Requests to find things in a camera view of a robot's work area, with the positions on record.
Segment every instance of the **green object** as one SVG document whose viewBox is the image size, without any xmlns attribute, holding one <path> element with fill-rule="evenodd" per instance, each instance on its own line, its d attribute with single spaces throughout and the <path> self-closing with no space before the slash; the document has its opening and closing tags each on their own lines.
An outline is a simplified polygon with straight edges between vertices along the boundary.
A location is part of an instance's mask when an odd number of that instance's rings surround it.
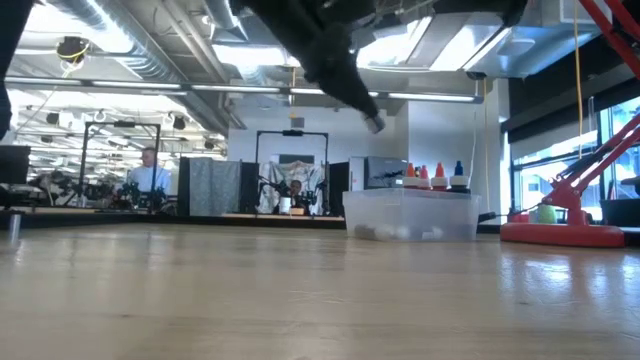
<svg viewBox="0 0 640 360">
<path fill-rule="evenodd" d="M 557 223 L 556 209 L 550 205 L 538 206 L 538 224 Z"/>
</svg>

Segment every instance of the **gray partition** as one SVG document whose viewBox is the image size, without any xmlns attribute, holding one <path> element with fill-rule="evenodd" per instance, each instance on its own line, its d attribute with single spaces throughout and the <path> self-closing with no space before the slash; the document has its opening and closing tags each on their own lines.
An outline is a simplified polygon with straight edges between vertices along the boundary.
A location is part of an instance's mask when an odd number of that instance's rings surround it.
<svg viewBox="0 0 640 360">
<path fill-rule="evenodd" d="M 234 161 L 190 160 L 189 215 L 221 216 L 238 211 L 240 166 Z"/>
</svg>

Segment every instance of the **yellow cable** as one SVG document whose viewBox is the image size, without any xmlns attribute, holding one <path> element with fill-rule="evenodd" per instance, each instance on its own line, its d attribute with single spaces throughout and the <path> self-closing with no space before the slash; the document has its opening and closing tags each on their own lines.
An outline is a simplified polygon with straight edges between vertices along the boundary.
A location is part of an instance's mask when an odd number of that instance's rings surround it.
<svg viewBox="0 0 640 360">
<path fill-rule="evenodd" d="M 576 45 L 576 90 L 578 92 L 578 121 L 579 121 L 579 140 L 580 147 L 578 149 L 578 158 L 582 159 L 582 118 L 584 117 L 582 110 L 582 81 L 580 79 L 580 44 L 578 43 L 578 6 L 580 5 L 579 0 L 573 1 L 573 37 Z"/>
<path fill-rule="evenodd" d="M 484 176 L 487 185 L 487 211 L 491 211 L 489 201 L 489 111 L 487 108 L 487 79 L 484 79 Z"/>
<path fill-rule="evenodd" d="M 87 46 L 85 46 L 84 49 L 78 51 L 77 53 L 75 53 L 73 55 L 62 55 L 62 54 L 58 53 L 58 56 L 61 59 L 75 59 L 75 58 L 77 58 L 77 57 L 79 57 L 81 55 L 84 55 L 87 52 L 87 50 L 89 50 L 89 45 L 91 45 L 91 42 L 87 42 Z"/>
</svg>

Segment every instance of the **black stand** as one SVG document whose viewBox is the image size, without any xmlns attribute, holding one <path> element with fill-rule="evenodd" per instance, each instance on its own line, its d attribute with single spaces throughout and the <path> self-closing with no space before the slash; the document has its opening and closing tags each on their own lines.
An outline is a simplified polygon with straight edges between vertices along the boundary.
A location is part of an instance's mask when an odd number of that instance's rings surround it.
<svg viewBox="0 0 640 360">
<path fill-rule="evenodd" d="M 89 129 L 92 126 L 105 126 L 105 125 L 113 125 L 117 128 L 132 128 L 136 126 L 142 127 L 152 127 L 156 129 L 156 146 L 154 151 L 154 159 L 153 159 L 153 179 L 151 179 L 151 190 L 156 188 L 156 172 L 158 171 L 158 151 L 160 150 L 160 124 L 136 124 L 129 121 L 115 121 L 115 122 L 97 122 L 97 121 L 89 121 L 85 123 L 84 127 L 84 139 L 82 142 L 82 159 L 80 160 L 80 179 L 78 179 L 78 198 L 82 199 L 82 195 L 84 193 L 83 183 L 84 183 L 84 173 L 87 162 L 87 146 L 89 144 Z M 153 203 L 150 204 L 147 209 L 147 213 L 153 213 Z"/>
<path fill-rule="evenodd" d="M 256 158 L 255 158 L 255 163 L 257 164 L 256 167 L 256 186 L 260 189 L 260 192 L 258 193 L 258 199 L 257 201 L 260 201 L 260 193 L 262 192 L 262 188 L 260 187 L 260 162 L 258 161 L 258 155 L 260 152 L 260 136 L 262 134 L 280 134 L 282 136 L 286 136 L 286 137 L 302 137 L 302 136 L 324 136 L 324 181 L 326 182 L 326 194 L 323 193 L 323 198 L 322 198 L 322 202 L 323 202 L 323 212 L 324 213 L 329 213 L 331 211 L 331 209 L 329 209 L 329 201 L 327 199 L 327 196 L 329 196 L 329 190 L 330 190 L 330 186 L 329 186 L 329 133 L 319 133 L 319 132 L 304 132 L 304 131 L 298 131 L 298 130 L 284 130 L 284 131 L 266 131 L 266 130 L 260 130 L 256 133 Z M 255 209 L 255 215 L 256 217 L 258 216 L 258 210 Z"/>
</svg>

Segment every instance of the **man in blue shirt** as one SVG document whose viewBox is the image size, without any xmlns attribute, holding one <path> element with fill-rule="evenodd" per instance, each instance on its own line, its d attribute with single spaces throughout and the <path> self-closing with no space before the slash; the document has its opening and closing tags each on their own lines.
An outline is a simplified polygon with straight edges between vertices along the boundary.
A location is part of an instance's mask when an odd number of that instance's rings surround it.
<svg viewBox="0 0 640 360">
<path fill-rule="evenodd" d="M 150 192 L 153 181 L 153 161 L 156 149 L 147 147 L 142 150 L 142 166 L 129 173 L 128 182 L 137 182 L 140 192 Z M 171 173 L 160 166 L 156 169 L 156 189 L 163 189 L 166 194 L 171 188 Z"/>
</svg>

